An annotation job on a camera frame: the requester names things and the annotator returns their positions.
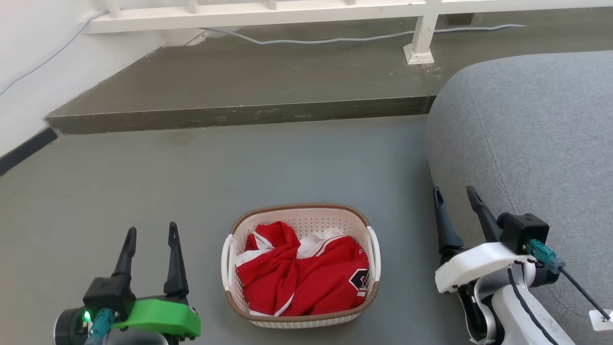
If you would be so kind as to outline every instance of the clothing logo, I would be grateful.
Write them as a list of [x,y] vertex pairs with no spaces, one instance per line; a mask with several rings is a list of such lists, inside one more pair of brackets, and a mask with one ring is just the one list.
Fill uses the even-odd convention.
[[351,276],[349,282],[353,287],[358,291],[358,295],[360,292],[363,292],[366,295],[366,278],[368,277],[368,269],[367,268],[359,268],[356,272]]

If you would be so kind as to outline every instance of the white cable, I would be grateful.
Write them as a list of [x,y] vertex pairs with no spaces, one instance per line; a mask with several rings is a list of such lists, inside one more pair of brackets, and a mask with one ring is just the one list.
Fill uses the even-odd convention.
[[51,56],[49,56],[47,59],[45,59],[45,61],[43,61],[41,64],[38,64],[36,67],[32,68],[30,71],[26,72],[25,74],[23,74],[22,76],[15,78],[15,80],[9,82],[5,87],[3,87],[2,89],[0,89],[0,96],[4,95],[4,93],[11,87],[13,86],[15,83],[17,83],[19,80],[24,79],[25,77],[29,76],[30,74],[34,73],[34,71],[36,71],[37,69],[41,68],[44,64],[48,63],[49,61],[51,61],[51,59],[53,59],[54,57],[56,57],[59,53],[62,52],[62,50],[64,50],[66,47],[68,47],[68,45],[70,45],[72,43],[72,41],[74,41],[77,36],[83,31],[83,29],[85,29],[85,27],[87,26],[87,24],[89,24],[92,20],[99,18],[105,14],[108,13],[108,10],[106,11],[102,11],[102,12],[98,12],[94,15],[92,15],[91,17],[87,18],[83,24],[81,24],[81,27],[79,27],[78,31],[70,38],[70,40],[68,40],[68,42],[66,42],[66,44],[64,44],[59,50],[57,50],[55,53],[51,54]]
[[[434,30],[434,32],[435,33],[451,33],[451,32],[454,32],[454,31],[492,31],[492,30],[498,30],[498,29],[504,29],[504,28],[520,28],[520,27],[523,27],[523,26],[525,26],[525,25],[504,24],[504,25],[493,26],[491,28],[472,28],[472,27],[451,28],[451,29]],[[402,33],[383,35],[383,36],[375,36],[375,37],[366,37],[366,38],[334,38],[334,39],[324,39],[324,40],[321,40],[321,41],[295,41],[293,39],[276,39],[276,40],[273,40],[273,41],[258,41],[256,39],[251,38],[251,37],[247,37],[245,35],[233,33],[232,31],[228,31],[228,30],[215,29],[215,28],[201,28],[201,29],[209,30],[209,31],[214,31],[216,33],[221,33],[221,34],[228,34],[228,35],[235,36],[235,37],[238,37],[238,38],[242,38],[244,40],[247,40],[249,42],[252,42],[252,43],[255,43],[255,44],[259,44],[259,45],[279,44],[279,43],[289,43],[289,44],[325,44],[325,43],[334,43],[334,42],[368,42],[368,41],[376,41],[378,39],[386,39],[386,38],[410,35],[410,34],[414,34],[415,33],[415,31],[405,31],[405,32],[402,32]]]
[[[77,38],[77,36],[85,29],[87,24],[89,24],[92,20],[94,20],[96,18],[99,18],[99,17],[101,17],[101,16],[103,16],[105,14],[108,14],[108,10],[105,10],[105,11],[102,11],[102,12],[98,12],[98,13],[92,15],[91,17],[87,18],[81,24],[81,27],[79,27],[77,32],[68,40],[68,42],[66,42],[66,44],[64,44],[55,53],[51,54],[51,56],[49,56],[47,59],[45,59],[45,61],[43,61],[41,64],[38,64],[36,67],[32,68],[30,71],[26,72],[22,76],[19,76],[19,77],[15,78],[13,81],[9,82],[4,88],[0,89],[0,96],[2,96],[11,86],[15,85],[15,83],[17,83],[19,80],[29,76],[30,74],[34,73],[36,70],[38,70],[39,68],[44,66],[46,63],[51,61],[51,59],[53,59],[59,53],[61,53],[66,47],[68,47],[68,45],[70,45],[72,43],[72,41],[74,41]],[[452,28],[452,29],[434,30],[434,32],[435,33],[450,33],[450,32],[454,32],[454,31],[492,31],[492,30],[498,30],[498,29],[504,29],[504,28],[519,28],[519,27],[522,27],[522,26],[525,26],[525,25],[505,24],[505,25],[494,26],[494,27],[491,27],[491,28],[472,28],[472,27],[467,27],[467,28]],[[334,38],[334,39],[326,39],[326,40],[322,40],[322,41],[295,41],[295,40],[291,40],[291,39],[277,39],[277,40],[274,40],[274,41],[258,41],[256,39],[253,39],[253,38],[241,35],[241,34],[233,33],[232,31],[228,31],[228,30],[214,29],[214,28],[202,28],[202,29],[209,30],[209,31],[214,31],[216,33],[228,34],[228,35],[231,35],[231,36],[239,37],[239,38],[242,38],[244,40],[250,41],[252,43],[259,44],[259,45],[279,44],[279,43],[288,43],[288,44],[325,44],[325,43],[333,43],[333,42],[368,42],[368,41],[376,41],[378,39],[393,38],[393,37],[404,36],[404,35],[409,35],[409,34],[415,33],[415,31],[405,31],[403,33],[383,35],[383,36],[375,36],[375,37],[366,37],[366,38]]]

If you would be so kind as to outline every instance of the white label tag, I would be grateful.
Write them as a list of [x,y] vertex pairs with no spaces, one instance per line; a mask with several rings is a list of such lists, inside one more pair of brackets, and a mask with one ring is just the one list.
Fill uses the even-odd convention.
[[[613,311],[611,311],[610,309],[605,309],[604,312],[608,313],[609,316],[613,318]],[[597,310],[590,310],[590,320],[592,321],[592,327],[594,328],[594,331],[613,330],[613,319],[611,321],[607,320]]]

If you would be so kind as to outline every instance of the black cable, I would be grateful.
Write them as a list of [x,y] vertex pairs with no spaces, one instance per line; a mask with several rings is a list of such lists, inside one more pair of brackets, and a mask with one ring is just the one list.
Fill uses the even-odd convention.
[[596,303],[596,301],[590,296],[588,295],[588,293],[581,287],[581,285],[579,285],[579,283],[574,280],[574,278],[571,276],[571,274],[569,272],[567,272],[564,267],[560,267],[559,268],[560,272],[562,272],[562,274],[564,274],[569,281],[571,281],[571,283],[573,283],[573,285],[575,285],[575,287],[577,288],[577,290],[579,290],[579,292],[581,294],[583,294],[584,297],[587,298],[587,300],[594,306],[594,308],[596,308],[600,314],[602,314],[604,316],[605,319],[610,320],[611,317],[609,316],[609,314],[606,313],[606,311],[604,311],[599,305],[598,303]]
[[536,316],[534,314],[532,314],[532,311],[530,310],[530,307],[528,307],[528,304],[524,300],[523,296],[519,293],[519,289],[517,288],[517,284],[515,284],[515,280],[513,279],[513,272],[511,270],[511,268],[509,267],[506,271],[507,271],[507,273],[509,273],[509,282],[511,282],[511,286],[513,287],[513,292],[515,292],[515,296],[519,300],[519,303],[522,305],[524,310],[530,316],[530,319],[532,320],[532,322],[535,323],[535,326],[537,326],[538,329],[541,330],[541,332],[543,333],[545,338],[547,338],[547,340],[549,340],[550,343],[552,343],[553,345],[558,345],[558,343],[549,335],[549,333],[543,327],[543,325],[541,325],[541,323],[536,319]]

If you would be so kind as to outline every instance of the brown basket rim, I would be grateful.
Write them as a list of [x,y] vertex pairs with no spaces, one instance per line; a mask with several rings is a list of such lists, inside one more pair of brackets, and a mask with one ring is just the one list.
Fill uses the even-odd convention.
[[[238,226],[245,221],[245,219],[251,217],[252,215],[273,212],[273,211],[285,211],[291,209],[318,209],[318,208],[329,208],[329,209],[342,209],[345,211],[349,211],[356,216],[364,223],[366,227],[370,226],[370,223],[364,217],[364,215],[358,211],[357,209],[347,206],[344,204],[332,204],[332,203],[303,203],[303,204],[287,204],[287,205],[279,205],[279,206],[270,206],[263,207],[260,209],[254,209],[243,214],[232,226],[230,234],[233,236],[236,232]],[[373,284],[373,290],[368,294],[368,297],[360,306],[339,312],[331,312],[328,314],[320,314],[320,315],[309,315],[309,316],[254,316],[249,314],[248,312],[243,311],[238,307],[236,302],[234,301],[234,297],[232,297],[232,292],[226,291],[226,299],[230,307],[236,312],[240,317],[247,319],[249,321],[255,322],[312,322],[312,321],[322,321],[322,320],[330,320],[337,319],[339,317],[347,317],[351,315],[356,315],[364,311],[364,309],[368,308],[372,302],[375,300],[377,296],[377,292],[379,290],[379,282],[375,282]]]

